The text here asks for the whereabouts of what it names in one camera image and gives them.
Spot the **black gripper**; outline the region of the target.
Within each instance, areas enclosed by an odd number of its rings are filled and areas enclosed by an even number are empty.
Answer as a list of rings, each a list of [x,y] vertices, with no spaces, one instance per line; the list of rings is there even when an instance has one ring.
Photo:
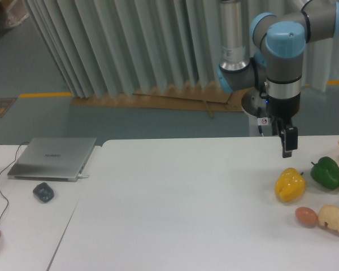
[[[300,108],[300,97],[300,94],[288,99],[267,96],[267,112],[274,117],[272,119],[272,135],[281,135],[283,158],[291,157],[292,151],[298,148],[297,127],[282,130],[282,123],[292,125],[292,117],[298,113]]]

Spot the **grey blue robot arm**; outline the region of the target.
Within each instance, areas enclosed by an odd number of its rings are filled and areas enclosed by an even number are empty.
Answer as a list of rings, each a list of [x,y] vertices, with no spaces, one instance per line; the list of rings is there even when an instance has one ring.
[[[244,2],[220,1],[222,56],[217,68],[222,90],[256,88],[261,108],[280,137],[282,156],[298,147],[292,117],[299,111],[303,53],[310,42],[339,37],[339,1],[306,1],[284,16],[257,15],[244,27]]]

